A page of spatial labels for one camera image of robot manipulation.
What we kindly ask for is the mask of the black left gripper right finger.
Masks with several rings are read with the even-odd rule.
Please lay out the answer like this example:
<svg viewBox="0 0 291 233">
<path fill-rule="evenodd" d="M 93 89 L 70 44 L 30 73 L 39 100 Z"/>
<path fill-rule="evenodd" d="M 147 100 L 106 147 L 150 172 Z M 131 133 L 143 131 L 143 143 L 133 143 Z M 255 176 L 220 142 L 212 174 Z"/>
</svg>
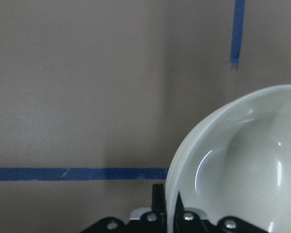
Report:
<svg viewBox="0 0 291 233">
<path fill-rule="evenodd" d="M 176 202 L 176 214 L 184 212 L 184 205 L 182 202 L 181 194 L 178 191 L 177 202 Z"/>
</svg>

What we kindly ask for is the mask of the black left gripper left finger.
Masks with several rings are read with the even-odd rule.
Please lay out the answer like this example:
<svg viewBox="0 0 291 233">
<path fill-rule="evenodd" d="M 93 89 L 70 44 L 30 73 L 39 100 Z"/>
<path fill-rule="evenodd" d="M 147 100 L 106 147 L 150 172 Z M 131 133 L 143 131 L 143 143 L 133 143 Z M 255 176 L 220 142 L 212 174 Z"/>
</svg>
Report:
<svg viewBox="0 0 291 233">
<path fill-rule="evenodd" d="M 152 185 L 152 205 L 151 209 L 156 213 L 165 213 L 165 192 L 162 183 Z"/>
</svg>

